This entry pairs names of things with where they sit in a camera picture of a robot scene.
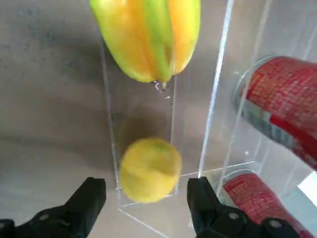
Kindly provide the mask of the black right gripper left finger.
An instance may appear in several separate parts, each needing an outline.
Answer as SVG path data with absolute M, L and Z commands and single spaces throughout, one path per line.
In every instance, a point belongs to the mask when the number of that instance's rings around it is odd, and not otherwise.
M 106 181 L 88 177 L 61 206 L 38 212 L 17 226 L 1 219 L 2 238 L 86 238 L 106 202 Z

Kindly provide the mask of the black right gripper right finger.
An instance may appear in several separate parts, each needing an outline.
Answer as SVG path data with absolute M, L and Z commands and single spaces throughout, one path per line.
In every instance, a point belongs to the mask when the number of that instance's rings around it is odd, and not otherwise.
M 298 238 L 300 235 L 281 218 L 253 222 L 239 208 L 220 203 L 206 177 L 190 178 L 187 203 L 198 238 Z

